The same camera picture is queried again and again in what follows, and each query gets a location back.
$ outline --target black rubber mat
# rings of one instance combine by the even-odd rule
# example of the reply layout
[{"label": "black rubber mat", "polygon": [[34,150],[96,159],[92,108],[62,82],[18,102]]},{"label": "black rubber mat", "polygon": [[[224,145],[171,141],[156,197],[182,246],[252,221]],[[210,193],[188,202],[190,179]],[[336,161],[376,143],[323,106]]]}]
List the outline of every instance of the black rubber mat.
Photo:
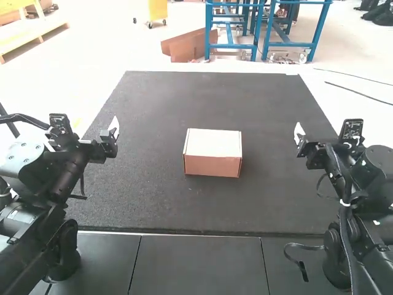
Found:
[{"label": "black rubber mat", "polygon": [[[138,235],[79,234],[81,268],[48,295],[127,295],[140,241]],[[44,295],[48,285],[40,281],[30,295]]]},{"label": "black rubber mat", "polygon": [[[294,126],[336,136],[300,76],[127,72],[85,138],[120,121],[119,155],[85,172],[68,213],[91,229],[321,234],[337,204],[316,197],[322,171],[297,159]],[[184,175],[188,128],[240,130],[240,178]]]},{"label": "black rubber mat", "polygon": [[269,295],[259,238],[143,236],[130,295]]},{"label": "black rubber mat", "polygon": [[287,243],[323,245],[322,239],[313,238],[262,238],[263,255],[269,282],[270,295],[343,295],[344,292],[333,287],[322,270],[325,251],[307,251],[289,248],[288,254],[305,264],[308,282],[293,262],[285,258],[283,249]]}]

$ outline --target black cable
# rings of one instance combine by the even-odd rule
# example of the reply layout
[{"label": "black cable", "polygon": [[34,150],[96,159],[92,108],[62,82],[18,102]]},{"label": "black cable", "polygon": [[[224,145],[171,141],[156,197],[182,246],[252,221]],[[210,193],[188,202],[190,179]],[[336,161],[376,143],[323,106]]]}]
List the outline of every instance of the black cable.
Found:
[{"label": "black cable", "polygon": [[22,121],[24,123],[29,123],[35,127],[41,128],[43,130],[48,130],[50,128],[49,124],[46,124],[40,120],[37,120],[33,117],[24,115],[24,114],[11,114],[0,117],[0,124],[7,124],[9,122],[19,122]]},{"label": "black cable", "polygon": [[362,96],[364,96],[364,97],[366,97],[366,98],[369,98],[369,99],[371,99],[371,100],[375,100],[375,101],[377,101],[377,102],[379,102],[379,103],[384,103],[384,104],[387,104],[387,105],[389,105],[389,106],[393,106],[393,103],[388,103],[387,101],[383,101],[383,100],[379,100],[379,99],[377,99],[377,98],[373,98],[373,97],[371,97],[371,96],[368,96],[368,95],[363,94],[363,93],[361,93],[361,92],[358,92],[358,91],[356,91],[356,90],[349,89],[349,88],[346,88],[346,87],[344,87],[344,86],[340,86],[340,85],[337,85],[337,84],[334,84],[334,83],[331,83],[331,82],[327,82],[327,81],[325,81],[325,83],[326,83],[326,84],[329,84],[329,85],[332,85],[332,86],[336,86],[336,87],[338,87],[338,88],[342,88],[342,89],[351,91],[351,92],[356,93],[356,94],[359,94],[359,95],[362,95]]},{"label": "black cable", "polygon": [[[0,116],[6,116],[6,115],[8,115],[8,113],[7,113],[6,109],[4,109],[2,104],[0,103]],[[17,127],[15,126],[15,124],[12,122],[9,122],[9,123],[7,123],[7,125],[8,125],[8,128],[10,128],[10,131],[12,132],[14,137],[18,138],[20,133],[19,133]]]},{"label": "black cable", "polygon": [[316,189],[317,189],[317,196],[320,197],[321,199],[335,200],[335,201],[339,200],[338,197],[331,197],[329,195],[324,195],[324,194],[322,194],[320,192],[320,186],[322,184],[322,180],[324,180],[325,177],[327,177],[326,173],[324,173],[317,181],[317,187],[316,187]]},{"label": "black cable", "polygon": [[53,284],[49,284],[49,286],[48,286],[48,288],[47,288],[47,290],[46,290],[44,295],[49,295],[49,292],[50,292],[50,289],[52,288],[52,286],[53,286]]},{"label": "black cable", "polygon": [[[345,193],[342,196],[344,204],[351,203],[351,191],[352,191],[352,178],[346,167],[337,156],[334,148],[331,144],[326,144],[326,153],[329,158],[336,163],[338,171],[341,173],[345,180]],[[352,209],[350,206],[344,206],[341,204],[338,210],[338,220],[340,225],[340,236],[343,244],[345,256],[348,262],[349,276],[351,277],[351,291],[352,295],[358,295],[359,293],[359,274],[357,273],[357,259],[352,250],[351,241],[348,237],[348,216],[352,215]]]},{"label": "black cable", "polygon": [[368,79],[368,78],[364,78],[364,77],[360,77],[360,76],[356,76],[356,75],[352,75],[352,74],[347,74],[347,73],[342,73],[342,72],[337,72],[337,71],[331,71],[329,69],[319,69],[319,68],[314,68],[314,69],[316,69],[318,71],[332,72],[332,73],[347,75],[347,76],[351,76],[351,77],[355,77],[355,78],[359,78],[359,79],[363,79],[363,80],[368,80],[368,81],[371,81],[371,82],[380,83],[380,84],[384,84],[384,85],[388,85],[388,86],[393,86],[393,84],[389,84],[389,83],[385,83],[385,82],[381,82],[381,81],[376,81],[376,80],[373,80],[373,79]]}]

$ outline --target wooden plank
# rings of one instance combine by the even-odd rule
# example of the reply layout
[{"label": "wooden plank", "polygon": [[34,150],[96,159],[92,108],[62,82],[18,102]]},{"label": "wooden plank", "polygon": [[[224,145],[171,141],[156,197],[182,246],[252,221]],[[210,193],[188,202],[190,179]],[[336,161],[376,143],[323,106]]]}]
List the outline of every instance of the wooden plank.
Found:
[{"label": "wooden plank", "polygon": [[[19,31],[15,30],[18,26],[21,27]],[[47,21],[40,19],[16,21],[13,23],[13,35],[5,35],[7,38],[3,40],[0,36],[0,57],[32,41],[35,43],[42,43],[44,41],[42,38],[44,34],[62,26],[68,28],[68,22],[65,20],[50,20],[49,18],[47,18]],[[0,58],[0,63],[4,63],[3,58]]]},{"label": "wooden plank", "polygon": [[44,40],[43,40],[42,36],[39,36],[38,38],[34,39],[32,42],[41,44],[41,43],[43,43],[43,41]]},{"label": "wooden plank", "polygon": [[0,15],[35,4],[38,0],[0,0]]}]

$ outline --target white floor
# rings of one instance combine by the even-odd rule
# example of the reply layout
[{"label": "white floor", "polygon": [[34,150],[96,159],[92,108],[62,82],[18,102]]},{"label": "white floor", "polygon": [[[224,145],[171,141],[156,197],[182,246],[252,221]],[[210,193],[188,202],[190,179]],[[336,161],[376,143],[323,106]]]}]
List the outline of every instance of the white floor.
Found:
[{"label": "white floor", "polygon": [[[138,24],[132,24],[143,1],[118,0],[116,4],[108,4],[103,0],[60,0],[58,3],[58,13],[67,15],[71,28],[43,44],[16,50],[0,66],[1,103],[8,112],[23,112],[42,120],[47,120],[50,112],[65,112],[74,129],[83,135],[126,70],[299,73],[336,131],[343,119],[361,117],[365,119],[367,145],[393,146],[393,136],[389,133],[392,106],[326,85],[324,81],[391,103],[393,87],[313,69],[332,69],[393,84],[390,58],[393,28],[361,20],[362,13],[352,9],[359,5],[358,0],[331,5],[314,62],[304,66],[262,63],[260,54],[257,63],[220,58],[209,64],[171,64],[169,57],[161,53],[160,41],[204,27],[203,3],[168,3],[168,25],[157,23],[150,30],[140,18]],[[320,9],[301,6],[291,39],[312,38]],[[250,37],[237,42],[247,42],[247,38]],[[26,124],[18,127],[25,133],[35,134]],[[0,148],[5,148],[12,137],[4,126],[0,134],[4,143]]]}]

